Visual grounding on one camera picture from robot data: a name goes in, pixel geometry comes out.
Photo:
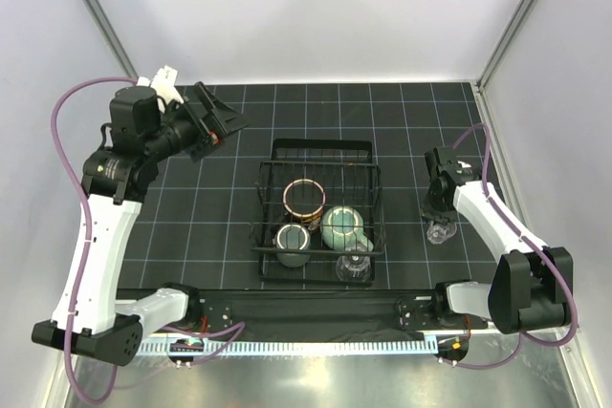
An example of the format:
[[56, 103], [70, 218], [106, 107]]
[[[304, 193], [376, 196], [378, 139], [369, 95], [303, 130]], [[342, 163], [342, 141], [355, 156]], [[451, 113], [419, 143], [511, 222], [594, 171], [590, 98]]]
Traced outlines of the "dark green ceramic mug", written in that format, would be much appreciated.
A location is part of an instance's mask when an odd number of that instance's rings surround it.
[[310, 247], [310, 232], [299, 224], [286, 224], [276, 233], [274, 246], [281, 265], [286, 268], [301, 268], [310, 259], [307, 250]]

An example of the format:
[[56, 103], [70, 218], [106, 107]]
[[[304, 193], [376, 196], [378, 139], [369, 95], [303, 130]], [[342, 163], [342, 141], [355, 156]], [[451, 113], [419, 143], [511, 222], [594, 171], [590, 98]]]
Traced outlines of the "teal speckled ceramic mug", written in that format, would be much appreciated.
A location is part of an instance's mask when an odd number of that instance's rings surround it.
[[347, 251], [362, 246], [364, 251], [374, 251], [373, 243], [365, 235], [362, 216], [351, 206], [327, 210], [319, 229], [323, 243], [332, 250]]

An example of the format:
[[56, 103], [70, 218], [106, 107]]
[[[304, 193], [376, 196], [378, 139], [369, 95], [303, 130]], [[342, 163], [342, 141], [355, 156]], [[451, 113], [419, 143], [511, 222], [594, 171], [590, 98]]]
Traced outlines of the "black red skull mug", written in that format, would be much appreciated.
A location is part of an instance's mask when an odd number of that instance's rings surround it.
[[310, 232], [314, 232], [324, 213], [326, 192], [317, 181], [296, 179], [285, 187], [282, 204], [288, 223], [304, 225]]

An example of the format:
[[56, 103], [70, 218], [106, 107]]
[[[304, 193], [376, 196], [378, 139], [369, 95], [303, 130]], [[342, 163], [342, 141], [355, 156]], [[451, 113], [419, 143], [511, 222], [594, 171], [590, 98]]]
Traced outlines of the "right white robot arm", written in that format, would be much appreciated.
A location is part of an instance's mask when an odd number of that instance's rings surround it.
[[576, 308], [573, 258], [564, 247], [537, 238], [504, 203], [482, 169], [459, 161], [450, 147], [425, 153], [429, 187], [421, 215], [434, 236], [461, 215], [475, 229], [497, 262], [492, 281], [445, 281], [436, 285], [441, 298], [430, 305], [432, 320], [452, 328], [465, 314], [489, 319], [504, 334], [526, 333], [572, 323]]

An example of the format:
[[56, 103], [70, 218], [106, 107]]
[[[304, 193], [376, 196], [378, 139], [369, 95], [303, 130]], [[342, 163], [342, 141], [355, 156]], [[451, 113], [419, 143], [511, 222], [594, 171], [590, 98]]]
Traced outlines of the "large clear plastic cup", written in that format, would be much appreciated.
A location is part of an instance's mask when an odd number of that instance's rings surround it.
[[366, 282], [371, 276], [371, 259], [365, 255], [367, 247], [361, 244], [348, 247], [338, 258], [336, 275], [343, 282]]

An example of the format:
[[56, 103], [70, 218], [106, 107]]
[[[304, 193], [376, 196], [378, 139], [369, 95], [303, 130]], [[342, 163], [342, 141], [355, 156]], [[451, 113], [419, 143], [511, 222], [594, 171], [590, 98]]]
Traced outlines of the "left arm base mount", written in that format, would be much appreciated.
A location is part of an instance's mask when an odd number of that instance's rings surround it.
[[142, 337], [164, 331], [179, 333], [170, 344], [170, 361], [176, 369], [191, 369], [221, 354], [242, 334], [244, 322], [211, 332], [198, 289], [166, 283], [154, 293], [130, 305], [142, 325]]

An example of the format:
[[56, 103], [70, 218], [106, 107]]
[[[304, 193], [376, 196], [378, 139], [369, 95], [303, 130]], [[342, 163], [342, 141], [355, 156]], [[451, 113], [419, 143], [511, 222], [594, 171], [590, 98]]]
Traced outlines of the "small clear glass cup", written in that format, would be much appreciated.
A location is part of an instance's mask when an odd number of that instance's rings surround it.
[[449, 239], [453, 238], [457, 232], [457, 224], [455, 222], [439, 223], [430, 221], [426, 229], [426, 239], [435, 246], [444, 244]]

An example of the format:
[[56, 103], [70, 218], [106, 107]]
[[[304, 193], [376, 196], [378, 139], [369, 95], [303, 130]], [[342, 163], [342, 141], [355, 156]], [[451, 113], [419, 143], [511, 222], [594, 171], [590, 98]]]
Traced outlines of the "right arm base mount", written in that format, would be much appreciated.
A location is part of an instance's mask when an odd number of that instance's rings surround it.
[[410, 338], [432, 343], [435, 356], [460, 362], [469, 351], [474, 331], [489, 327], [487, 319], [448, 310], [432, 295], [412, 295], [396, 302], [400, 329]]

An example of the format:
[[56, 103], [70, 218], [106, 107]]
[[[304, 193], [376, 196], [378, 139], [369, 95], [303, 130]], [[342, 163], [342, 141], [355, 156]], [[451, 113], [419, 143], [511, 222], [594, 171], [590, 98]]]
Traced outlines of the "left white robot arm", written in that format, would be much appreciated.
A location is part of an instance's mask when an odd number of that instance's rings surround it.
[[100, 146], [80, 178], [69, 175], [81, 208], [75, 253], [52, 317], [33, 326], [34, 343], [123, 367], [150, 334], [167, 326], [187, 333], [201, 324], [198, 289], [179, 283], [116, 306], [127, 242], [160, 163], [179, 153], [199, 161], [249, 124], [203, 83], [194, 95], [189, 102], [171, 84], [149, 83], [111, 99]]

